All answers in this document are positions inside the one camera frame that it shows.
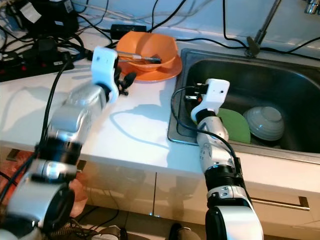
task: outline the orange bowl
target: orange bowl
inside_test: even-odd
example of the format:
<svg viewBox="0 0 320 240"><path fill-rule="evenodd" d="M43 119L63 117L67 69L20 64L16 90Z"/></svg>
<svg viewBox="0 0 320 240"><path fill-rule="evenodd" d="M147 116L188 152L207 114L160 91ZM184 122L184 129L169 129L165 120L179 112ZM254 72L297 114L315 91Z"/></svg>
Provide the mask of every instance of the orange bowl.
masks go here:
<svg viewBox="0 0 320 240"><path fill-rule="evenodd" d="M144 57L157 56L160 64L145 64L145 62L128 62L140 71L152 72L160 67L169 68L178 54L176 41L171 36L157 33L130 31L116 45L116 50Z"/></svg>

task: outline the white countertop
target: white countertop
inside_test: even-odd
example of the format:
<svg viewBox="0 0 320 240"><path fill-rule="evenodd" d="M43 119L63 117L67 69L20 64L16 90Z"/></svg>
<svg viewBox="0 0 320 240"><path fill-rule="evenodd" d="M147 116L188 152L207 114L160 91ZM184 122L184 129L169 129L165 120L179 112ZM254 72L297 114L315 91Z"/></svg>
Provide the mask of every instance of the white countertop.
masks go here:
<svg viewBox="0 0 320 240"><path fill-rule="evenodd" d="M84 42L91 39L85 35ZM242 55L212 44L179 43L179 48ZM284 62L318 66L313 60L262 52L259 56ZM81 60L62 74L54 95L53 112L76 86L91 80L90 62ZM0 83L0 144L32 150L40 140L44 110L56 73ZM200 176L199 148L167 138L170 98L176 78L160 82L136 81L129 95L107 106L82 148L81 158L129 168L177 175ZM275 157L237 153L248 187L320 192L320 165Z"/></svg>

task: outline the floor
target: floor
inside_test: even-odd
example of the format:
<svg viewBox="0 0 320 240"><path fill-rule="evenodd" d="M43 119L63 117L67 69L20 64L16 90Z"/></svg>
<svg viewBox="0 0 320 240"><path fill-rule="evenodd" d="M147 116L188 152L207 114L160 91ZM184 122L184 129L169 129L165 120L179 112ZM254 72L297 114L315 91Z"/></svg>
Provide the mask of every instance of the floor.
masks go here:
<svg viewBox="0 0 320 240"><path fill-rule="evenodd" d="M89 205L86 206L83 213L90 211L92 208L94 207ZM116 213L117 210L115 209L100 207L88 216L84 217L80 223L84 228L89 228L92 225L97 226L114 217ZM117 225L118 227L126 228L128 232L128 240L165 240L168 238L169 231L173 223L176 223L176 221L133 212L120 211L118 216L114 220L108 222L105 227ZM181 222L181 224L184 227L191 228L202 240L206 239L205 226L188 222ZM289 238L265 236L264 240L289 240Z"/></svg>

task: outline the sink basin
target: sink basin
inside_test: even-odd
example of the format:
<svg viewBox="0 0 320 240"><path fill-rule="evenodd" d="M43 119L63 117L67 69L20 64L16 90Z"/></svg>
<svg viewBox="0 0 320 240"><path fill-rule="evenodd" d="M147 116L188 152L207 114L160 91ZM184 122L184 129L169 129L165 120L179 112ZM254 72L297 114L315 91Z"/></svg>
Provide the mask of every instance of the sink basin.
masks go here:
<svg viewBox="0 0 320 240"><path fill-rule="evenodd" d="M230 141L236 151L299 161L302 156L320 156L320 68L187 48L181 58L183 70L176 89L209 78L223 79L230 87L222 108L243 114L253 107L270 106L281 112L285 130L280 140L268 142L251 135L250 144ZM196 105L185 101L189 94L177 96L174 110L181 121L195 127L190 112ZM168 138L197 144L196 133L177 125L172 116Z"/></svg>

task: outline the charger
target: charger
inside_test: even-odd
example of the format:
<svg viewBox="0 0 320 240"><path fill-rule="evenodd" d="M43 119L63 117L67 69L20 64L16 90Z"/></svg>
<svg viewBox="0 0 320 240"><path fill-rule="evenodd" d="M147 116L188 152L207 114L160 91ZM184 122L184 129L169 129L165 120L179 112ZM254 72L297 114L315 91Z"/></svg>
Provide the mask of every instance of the charger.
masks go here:
<svg viewBox="0 0 320 240"><path fill-rule="evenodd" d="M121 39L125 34L130 31L134 32L147 32L147 26L143 25L125 25L125 24L112 24L110 29L110 36L114 40Z"/></svg>

